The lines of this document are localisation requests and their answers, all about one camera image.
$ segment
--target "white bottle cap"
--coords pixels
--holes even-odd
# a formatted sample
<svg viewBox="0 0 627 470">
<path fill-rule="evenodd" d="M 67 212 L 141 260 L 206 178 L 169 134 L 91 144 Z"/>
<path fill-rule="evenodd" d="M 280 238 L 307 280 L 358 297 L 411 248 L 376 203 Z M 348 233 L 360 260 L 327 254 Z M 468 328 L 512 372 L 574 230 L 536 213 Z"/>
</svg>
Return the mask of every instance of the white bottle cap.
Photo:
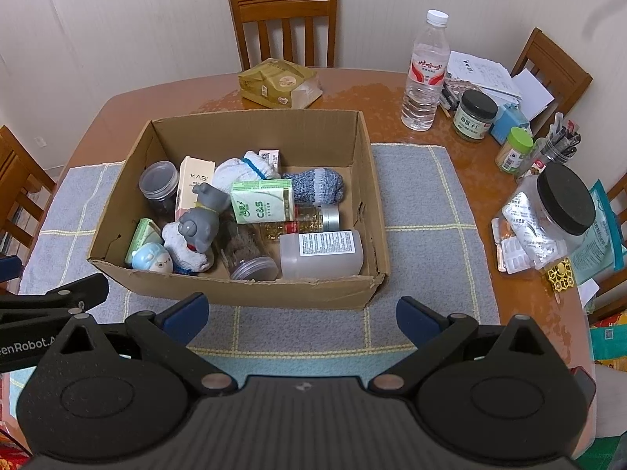
<svg viewBox="0 0 627 470">
<path fill-rule="evenodd" d="M 448 14 L 440 12 L 440 10 L 430 10 L 427 12 L 427 22 L 433 26 L 446 26 L 448 23 Z"/>
</svg>

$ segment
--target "glass jar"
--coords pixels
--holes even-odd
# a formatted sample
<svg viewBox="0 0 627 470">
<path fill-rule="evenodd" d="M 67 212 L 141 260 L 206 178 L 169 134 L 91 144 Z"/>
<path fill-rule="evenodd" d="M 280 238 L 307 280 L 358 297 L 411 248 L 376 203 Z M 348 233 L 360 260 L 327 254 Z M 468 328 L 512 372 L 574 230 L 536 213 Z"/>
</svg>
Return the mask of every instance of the glass jar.
<svg viewBox="0 0 627 470">
<path fill-rule="evenodd" d="M 150 208 L 158 215 L 174 217 L 179 173 L 170 161 L 159 161 L 148 166 L 139 177 L 139 189 Z"/>
<path fill-rule="evenodd" d="M 337 205 L 296 205 L 294 212 L 294 221 L 259 224 L 261 236 L 274 242 L 280 235 L 288 233 L 317 233 L 340 229 L 340 211 Z"/>
<path fill-rule="evenodd" d="M 234 280 L 274 280 L 278 267 L 268 255 L 252 224 L 237 224 L 233 210 L 220 216 L 214 240 L 218 254 Z"/>
<path fill-rule="evenodd" d="M 540 270 L 581 245 L 595 209 L 581 179 L 563 164 L 549 163 L 540 175 L 523 179 L 497 217 L 502 243 L 517 238 Z"/>
<path fill-rule="evenodd" d="M 497 103 L 485 93 L 466 90 L 455 111 L 453 127 L 467 141 L 481 141 L 490 130 L 497 111 Z"/>
<path fill-rule="evenodd" d="M 495 162 L 505 173 L 515 173 L 524 157 L 534 146 L 534 138 L 521 127 L 512 127 L 506 142 L 497 153 Z"/>
</svg>

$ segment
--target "wooden dining table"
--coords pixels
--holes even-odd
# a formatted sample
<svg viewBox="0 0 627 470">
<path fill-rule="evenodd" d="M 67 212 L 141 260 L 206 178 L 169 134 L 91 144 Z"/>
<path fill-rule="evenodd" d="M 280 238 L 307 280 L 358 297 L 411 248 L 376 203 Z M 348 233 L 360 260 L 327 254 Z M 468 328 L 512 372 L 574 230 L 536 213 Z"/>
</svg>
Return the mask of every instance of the wooden dining table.
<svg viewBox="0 0 627 470">
<path fill-rule="evenodd" d="M 588 326 L 576 288 L 557 295 L 535 270 L 509 275 L 497 269 L 490 221 L 516 187 L 514 178 L 501 172 L 494 162 L 500 145 L 491 136 L 479 143 L 461 139 L 440 109 L 428 131 L 405 127 L 400 121 L 400 105 L 406 74 L 354 69 L 318 69 L 318 74 L 324 93 L 311 108 L 363 111 L 373 143 L 446 147 L 485 246 L 501 322 L 507 323 L 517 313 L 531 315 L 570 367 L 582 366 L 590 372 L 593 361 Z M 124 160 L 150 119 L 261 108 L 242 99 L 238 90 L 237 74 L 224 74 L 165 83 L 112 97 L 82 137 L 65 171 L 74 166 Z"/>
</svg>

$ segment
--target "chair backrest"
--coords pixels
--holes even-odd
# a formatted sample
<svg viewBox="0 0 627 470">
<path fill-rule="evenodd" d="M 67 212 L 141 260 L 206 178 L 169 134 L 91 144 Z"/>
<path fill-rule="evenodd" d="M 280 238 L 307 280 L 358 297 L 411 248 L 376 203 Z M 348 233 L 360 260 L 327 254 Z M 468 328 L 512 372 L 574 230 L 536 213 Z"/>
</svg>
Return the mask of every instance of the chair backrest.
<svg viewBox="0 0 627 470">
<path fill-rule="evenodd" d="M 28 197 L 29 192 L 44 186 L 54 190 L 54 181 L 37 164 L 7 127 L 0 129 L 0 232 L 7 232 L 30 248 L 33 237 L 17 226 L 11 217 L 15 205 L 24 208 L 37 221 L 43 210 Z"/>
<path fill-rule="evenodd" d="M 557 105 L 553 104 L 553 112 L 540 114 L 540 117 L 547 120 L 536 136 L 546 136 L 554 114 L 568 113 L 591 83 L 592 76 L 538 28 L 531 32 L 525 49 L 512 69 L 512 76 L 519 74 L 527 66 L 527 62 L 534 64 L 531 73 L 541 80 L 542 85 L 557 101 Z"/>
<path fill-rule="evenodd" d="M 327 67 L 333 67 L 335 64 L 337 0 L 229 0 L 229 3 L 243 71 L 250 68 L 243 24 L 256 21 L 259 30 L 259 49 L 263 61 L 271 57 L 266 21 L 280 19 L 283 31 L 283 58 L 293 62 L 294 46 L 290 19 L 297 17 L 305 19 L 305 65 L 308 67 L 313 67 L 315 64 L 314 17 L 328 17 Z"/>
</svg>

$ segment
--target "plastic water bottle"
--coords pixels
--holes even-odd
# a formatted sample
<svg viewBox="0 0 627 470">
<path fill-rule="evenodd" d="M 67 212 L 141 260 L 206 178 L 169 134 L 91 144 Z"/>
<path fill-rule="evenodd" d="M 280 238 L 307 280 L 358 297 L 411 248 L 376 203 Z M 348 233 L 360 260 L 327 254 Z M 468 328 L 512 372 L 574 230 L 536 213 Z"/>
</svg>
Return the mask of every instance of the plastic water bottle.
<svg viewBox="0 0 627 470">
<path fill-rule="evenodd" d="M 451 48 L 444 29 L 448 14 L 440 10 L 427 12 L 426 28 L 414 41 L 410 71 L 402 99 L 402 122 L 415 131 L 431 128 L 440 102 L 440 92 Z"/>
</svg>

